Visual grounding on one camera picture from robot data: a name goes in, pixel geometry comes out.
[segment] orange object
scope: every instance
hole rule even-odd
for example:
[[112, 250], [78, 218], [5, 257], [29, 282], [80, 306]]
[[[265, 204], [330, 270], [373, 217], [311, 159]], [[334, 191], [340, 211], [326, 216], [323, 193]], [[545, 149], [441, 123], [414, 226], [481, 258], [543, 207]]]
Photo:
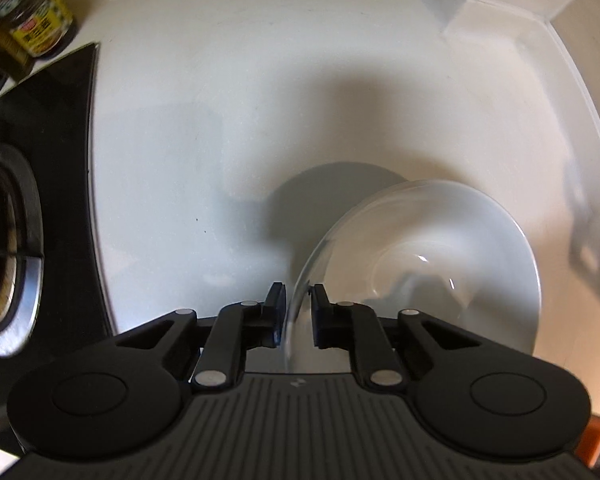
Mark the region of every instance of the orange object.
[[600, 416], [591, 415], [575, 451], [588, 467], [593, 467], [600, 456]]

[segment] gas stove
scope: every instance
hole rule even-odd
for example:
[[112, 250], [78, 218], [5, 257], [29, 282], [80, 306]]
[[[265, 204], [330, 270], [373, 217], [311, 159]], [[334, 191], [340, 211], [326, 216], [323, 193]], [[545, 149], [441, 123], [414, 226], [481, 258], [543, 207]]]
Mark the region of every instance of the gas stove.
[[0, 406], [30, 370], [112, 333], [91, 221], [97, 51], [0, 97]]

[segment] bowl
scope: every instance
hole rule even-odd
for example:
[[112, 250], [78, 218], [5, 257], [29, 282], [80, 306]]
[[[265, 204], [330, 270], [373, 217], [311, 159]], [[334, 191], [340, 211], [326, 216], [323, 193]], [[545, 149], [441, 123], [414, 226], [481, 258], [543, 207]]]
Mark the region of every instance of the bowl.
[[531, 247], [502, 206], [464, 184], [389, 187], [347, 212], [314, 249], [286, 317], [287, 368], [346, 371], [346, 352], [313, 347], [307, 291], [315, 283], [332, 303], [394, 318], [415, 308], [510, 348], [534, 348], [541, 293]]

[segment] jar label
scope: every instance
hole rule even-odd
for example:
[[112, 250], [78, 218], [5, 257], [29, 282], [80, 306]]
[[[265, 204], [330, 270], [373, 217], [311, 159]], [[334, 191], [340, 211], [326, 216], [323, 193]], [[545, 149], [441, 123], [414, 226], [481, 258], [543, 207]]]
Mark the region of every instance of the jar label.
[[32, 56], [42, 56], [60, 41], [73, 20], [62, 0], [45, 0], [11, 35]]

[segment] countertop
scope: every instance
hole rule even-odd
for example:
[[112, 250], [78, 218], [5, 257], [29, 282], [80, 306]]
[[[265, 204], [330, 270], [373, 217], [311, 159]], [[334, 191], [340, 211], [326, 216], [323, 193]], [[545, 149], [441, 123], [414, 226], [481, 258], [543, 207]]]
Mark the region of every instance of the countertop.
[[569, 263], [573, 153], [514, 42], [443, 35], [422, 0], [68, 3], [71, 48], [100, 43], [94, 219], [118, 330], [292, 287], [362, 198], [447, 178], [522, 227], [542, 281], [534, 353], [600, 414], [600, 298]]

